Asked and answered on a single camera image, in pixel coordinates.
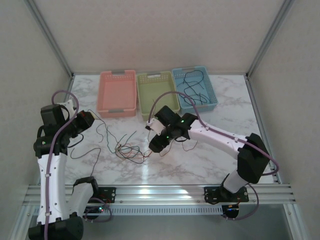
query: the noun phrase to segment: plastic basket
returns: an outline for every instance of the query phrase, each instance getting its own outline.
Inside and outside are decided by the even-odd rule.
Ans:
[[[212,111],[215,108],[215,106],[218,104],[218,99],[216,97],[215,91],[210,82],[207,69],[205,66],[175,68],[172,70],[172,74],[173,74],[175,87],[178,92],[184,93],[184,90],[185,90],[185,93],[187,95],[194,95],[196,92],[197,94],[202,94],[202,96],[204,96],[201,98],[201,100],[206,103],[201,103],[199,101],[200,97],[192,96],[192,98],[198,99],[195,101],[195,105],[199,112]],[[203,81],[201,81],[199,84],[192,86],[192,88],[195,91],[194,92],[191,88],[187,89],[188,85],[186,83],[183,83],[184,77],[185,77],[185,81],[187,81],[189,85],[192,85],[192,83],[201,81],[202,77],[203,77]],[[182,96],[179,95],[178,99],[180,103],[181,114],[185,114],[185,113],[192,114],[195,112],[194,108],[192,107],[192,105],[190,105],[190,102],[188,101],[187,98],[183,98]]]
[[[155,100],[165,92],[176,91],[176,86],[171,72],[162,71],[138,74],[137,89],[142,118],[147,121]],[[154,114],[164,105],[167,105],[175,113],[180,110],[178,97],[174,93],[165,95],[157,102]]]
[[[132,117],[136,115],[136,108],[136,71],[102,72],[96,104],[101,117]]]

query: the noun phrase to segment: green basket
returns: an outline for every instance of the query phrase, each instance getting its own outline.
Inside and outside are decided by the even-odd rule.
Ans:
[[[144,121],[148,120],[151,107],[161,94],[176,91],[176,85],[170,71],[138,74],[136,82],[140,111]],[[157,102],[153,114],[157,113],[164,105],[178,113],[180,105],[177,94],[172,93],[163,96]]]

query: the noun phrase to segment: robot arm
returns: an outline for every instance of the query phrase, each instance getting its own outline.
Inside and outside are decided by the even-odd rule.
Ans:
[[[164,106],[155,114],[155,118],[147,122],[146,128],[156,132],[156,136],[150,141],[149,148],[153,152],[159,153],[171,141],[184,137],[205,142],[229,154],[237,160],[237,169],[226,176],[219,189],[220,197],[228,202],[231,196],[246,184],[256,184],[269,163],[267,157],[247,146],[243,141],[254,144],[265,152],[267,150],[262,139],[254,133],[250,136],[243,136],[224,131],[208,123],[205,125],[207,127],[204,127],[198,117],[193,114],[186,113],[180,117],[169,107]],[[233,136],[234,139],[218,132]]]
[[[99,187],[94,177],[85,177],[74,183],[72,196],[68,204],[66,202],[67,147],[70,138],[75,138],[79,133],[92,126],[95,119],[90,112],[79,112],[76,118],[60,133],[54,143],[50,173],[46,174],[53,137],[73,113],[71,101],[64,104],[48,105],[41,109],[43,126],[39,128],[37,139],[33,145],[40,169],[41,197],[37,226],[28,230],[28,236],[31,240],[43,239],[46,217],[48,217],[47,235],[49,240],[80,240],[84,231],[82,215],[90,198],[98,195]],[[46,178],[49,178],[48,196],[46,195]],[[49,212],[46,212],[47,202],[49,202]]]

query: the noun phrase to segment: wire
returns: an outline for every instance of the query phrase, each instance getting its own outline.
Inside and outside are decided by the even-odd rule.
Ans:
[[[195,149],[195,147],[197,146],[197,144],[198,144],[198,141],[196,141],[196,143],[195,143],[195,145],[193,146],[193,148],[190,148],[190,149],[188,149],[188,150],[185,150],[184,143],[182,143],[182,148],[183,148],[183,150],[184,150],[185,152],[188,152],[188,151],[190,151],[190,150],[192,150],[192,149]]]
[[[190,81],[190,82],[187,82],[187,81],[186,81],[187,75],[188,75],[188,74],[191,74],[191,73],[194,73],[194,72],[201,72],[201,74],[202,74],[201,80],[200,80],[200,81]],[[194,90],[194,88],[193,88],[194,86],[199,85],[202,89],[204,89],[204,87],[201,85],[201,82],[203,82],[204,79],[205,79],[205,75],[204,75],[204,73],[203,73],[202,71],[200,71],[200,70],[189,71],[189,72],[186,72],[186,73],[185,73],[185,75],[184,75],[184,77],[183,77],[183,81],[182,81],[180,84],[178,84],[177,87],[180,86],[181,84],[183,85],[183,84],[186,83],[188,87],[186,87],[186,88],[183,90],[183,92],[184,92],[186,95],[188,95],[194,102],[200,101],[201,105],[207,104],[207,103],[210,103],[210,99],[209,99],[207,96],[203,95],[202,93],[197,93],[197,92]],[[191,90],[194,92],[194,94],[187,94],[187,92],[186,92],[187,89],[191,89]],[[189,101],[186,100],[186,97],[183,97],[183,96],[180,96],[180,97],[183,98],[183,100],[184,100],[185,103],[189,104],[190,106],[192,105],[192,104],[189,103]]]
[[[101,143],[103,140],[104,140],[104,135],[101,134],[100,132],[98,132],[98,128],[101,126],[101,125],[104,125],[105,127],[105,130],[106,130],[106,142],[107,142],[107,148],[109,149],[109,151],[112,153],[112,154],[115,154],[118,158],[122,159],[122,160],[129,160],[135,164],[143,164],[145,162],[145,160],[151,155],[152,151],[151,150],[147,150],[145,152],[142,152],[140,150],[140,147],[139,146],[131,146],[128,141],[129,139],[137,132],[137,131],[134,131],[125,141],[124,144],[120,144],[120,142],[122,141],[122,139],[127,135],[123,135],[121,137],[121,139],[118,141],[116,136],[113,135],[109,129],[108,129],[108,126],[106,124],[105,121],[103,121],[94,111],[92,111],[91,109],[88,109],[88,111],[92,112],[100,121],[102,121],[102,123],[100,125],[98,125],[95,129],[96,133],[98,133],[102,139],[99,143]],[[111,150],[110,146],[109,146],[109,134],[111,136],[113,136],[115,142],[116,142],[116,145],[114,147],[114,151]]]
[[[173,143],[173,142],[174,142],[174,141],[172,141],[172,142],[171,142],[171,144],[170,144],[170,148],[169,148],[169,150],[168,150],[165,154],[161,155],[161,154],[160,154],[160,152],[159,152],[160,157],[164,157],[165,155],[167,155],[167,153],[169,153],[169,152],[170,152],[171,147],[172,147],[172,143]]]
[[[92,174],[94,173],[94,170],[95,170],[95,167],[98,163],[98,160],[99,160],[99,156],[100,156],[100,153],[101,153],[101,148],[100,147],[95,147],[89,151],[87,151],[85,154],[81,155],[81,156],[77,156],[77,157],[72,157],[72,153],[74,152],[75,148],[72,149],[71,153],[70,153],[70,158],[71,159],[79,159],[79,158],[82,158],[83,156],[87,155],[88,153],[92,152],[93,150],[96,150],[96,149],[99,149],[99,153],[98,153],[98,156],[96,157],[96,161],[93,165],[93,168],[92,168],[92,171],[91,171],[91,174],[90,174],[90,177],[92,176]]]
[[[185,142],[185,141],[187,141],[188,139],[186,138],[186,139],[183,139],[183,140],[177,140],[178,138],[176,137],[174,140],[176,141],[176,142],[178,142],[178,143],[183,143],[183,142]]]
[[[69,112],[68,108],[66,108],[66,106],[61,105],[61,104],[60,104],[60,108],[66,110],[66,112],[68,113],[68,117],[66,118],[66,121],[69,121],[69,119],[70,119],[70,112]]]
[[[151,130],[149,130],[148,137],[147,137],[148,143],[150,143],[150,140],[149,140],[150,132],[151,132]]]
[[[75,101],[76,107],[75,107],[74,115],[62,127],[60,127],[59,130],[53,136],[50,150],[49,150],[48,162],[46,165],[46,172],[45,172],[45,176],[46,176],[45,178],[45,213],[46,215],[45,215],[45,223],[44,223],[44,240],[48,240],[48,227],[49,227],[49,218],[50,218],[49,177],[50,177],[50,166],[52,161],[52,155],[54,152],[54,147],[56,145],[55,143],[59,134],[76,118],[79,111],[79,101],[77,97],[73,93],[66,90],[56,91],[51,97],[52,104],[55,104],[55,96],[59,93],[65,93],[65,94],[71,95]]]
[[[68,147],[67,147],[68,149],[77,146],[79,143],[81,143],[81,142],[84,140],[85,136],[84,136],[83,134],[81,134],[81,133],[79,133],[79,135],[82,136],[81,140],[78,141],[78,142],[76,142],[75,144],[73,144],[73,145],[71,145],[71,146],[68,146]]]
[[[107,219],[104,219],[104,220],[95,219],[95,220],[91,220],[91,222],[92,222],[92,223],[106,223],[106,222],[109,222],[109,221],[112,219],[112,216],[113,216],[113,215],[112,215],[112,211],[111,211],[110,207],[108,206],[108,204],[105,203],[104,201],[102,201],[101,199],[96,198],[96,197],[92,197],[92,198],[90,198],[90,200],[95,200],[95,201],[98,201],[98,202],[102,203],[103,206],[104,206],[106,209],[108,209],[108,211],[109,211],[109,213],[110,213],[110,216],[109,216],[109,218],[107,218]],[[97,208],[100,208],[100,206],[93,206],[92,208],[88,209],[88,211],[86,211],[86,213],[85,213],[85,215],[84,215],[84,217],[83,217],[83,218],[85,219],[85,221],[88,220],[88,218],[87,218],[88,213],[90,213],[92,210],[97,209]]]
[[[248,183],[247,184],[252,190],[253,190],[253,192],[254,192],[254,194],[255,194],[255,197],[256,197],[256,205],[255,205],[255,208],[252,210],[252,212],[250,212],[250,213],[248,213],[248,214],[246,214],[246,215],[244,215],[244,216],[241,216],[241,217],[237,217],[237,218],[228,218],[227,216],[225,216],[225,215],[222,215],[225,219],[231,219],[231,220],[233,220],[233,221],[239,221],[239,220],[243,220],[243,219],[246,219],[246,218],[249,218],[249,217],[251,217],[253,214],[255,214],[255,212],[258,210],[258,208],[259,208],[259,197],[258,197],[258,193],[257,193],[257,191],[254,189],[254,187],[250,184],[250,183]]]
[[[216,205],[216,204],[219,204],[220,202],[217,201],[217,202],[208,202],[208,204],[211,204],[211,205]]]
[[[179,94],[179,95],[182,95],[182,96],[186,97],[186,98],[190,101],[190,103],[192,104],[192,106],[193,106],[193,108],[194,108],[194,111],[195,111],[195,114],[196,114],[196,116],[198,117],[198,121],[200,122],[200,124],[201,124],[204,128],[206,128],[206,129],[208,129],[208,130],[210,130],[210,131],[212,131],[212,132],[214,132],[214,133],[220,134],[220,135],[222,135],[222,136],[224,136],[224,137],[227,137],[227,138],[229,138],[229,139],[232,139],[232,140],[235,140],[235,139],[236,139],[236,138],[235,138],[234,136],[232,136],[232,135],[229,135],[229,134],[227,134],[227,133],[224,133],[224,132],[222,132],[222,131],[219,131],[219,130],[216,130],[216,129],[212,128],[212,127],[207,126],[207,125],[202,121],[202,119],[200,118],[200,114],[199,114],[199,112],[198,112],[198,109],[197,109],[194,101],[192,101],[192,99],[191,99],[188,95],[186,95],[186,94],[184,94],[183,92],[180,92],[180,91],[167,91],[167,92],[161,94],[161,95],[155,100],[154,104],[152,105],[151,111],[150,111],[150,113],[149,113],[149,118],[148,118],[148,122],[149,122],[149,123],[150,123],[151,116],[153,115],[153,112],[154,112],[154,109],[155,109],[155,105],[157,104],[157,102],[158,102],[163,96],[165,96],[165,95],[167,95],[167,94]],[[261,150],[259,147],[255,146],[255,145],[253,145],[252,143],[247,142],[247,141],[245,141],[245,140],[242,140],[242,139],[240,139],[240,138],[238,138],[237,141],[239,141],[240,143],[243,143],[243,144],[245,144],[245,145],[250,146],[251,148],[255,149],[256,151],[258,151],[259,153],[261,153],[262,155],[264,155],[265,157],[267,157],[269,160],[271,160],[271,161],[273,162],[273,164],[274,164],[275,167],[276,167],[275,170],[274,170],[274,171],[271,171],[271,172],[268,172],[268,173],[263,173],[262,176],[273,175],[273,174],[276,174],[276,173],[279,171],[279,168],[280,168],[280,167],[279,167],[278,162],[277,162],[272,156],[270,156],[268,153],[264,152],[263,150]]]
[[[237,195],[236,198],[238,199],[238,203],[236,205],[239,205],[241,203],[241,198]]]

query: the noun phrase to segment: white marble surface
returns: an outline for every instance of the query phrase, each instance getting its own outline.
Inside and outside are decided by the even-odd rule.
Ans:
[[[219,104],[211,112],[201,113],[201,118],[211,125],[229,132],[249,135],[259,133],[254,111],[251,105],[246,83],[243,76],[211,75],[213,88]],[[99,85],[98,75],[77,75],[72,87],[80,104],[80,109],[96,112],[96,101]],[[106,118],[108,129],[119,139],[124,134],[131,135],[132,145],[139,145],[142,151],[148,150],[148,131],[139,110],[135,117]],[[232,172],[237,161],[213,146],[198,143],[195,149],[185,152],[182,144],[174,142],[171,151],[164,157],[152,153],[143,164],[135,164],[129,160],[122,160],[110,153],[106,138],[96,133],[96,127],[101,121],[95,120],[93,126],[86,130],[84,140],[78,144],[73,157],[78,157],[87,151],[100,147],[101,154],[95,166],[93,176],[100,185],[183,185],[183,184],[220,184],[226,174]],[[104,126],[98,132],[106,136]],[[186,149],[192,148],[195,141],[184,143]],[[110,137],[110,147],[113,150],[115,141]],[[73,184],[76,179],[90,175],[97,159],[99,150],[96,149],[79,159],[71,159],[68,152],[66,164],[66,184]],[[271,176],[260,179],[261,184],[273,183]]]

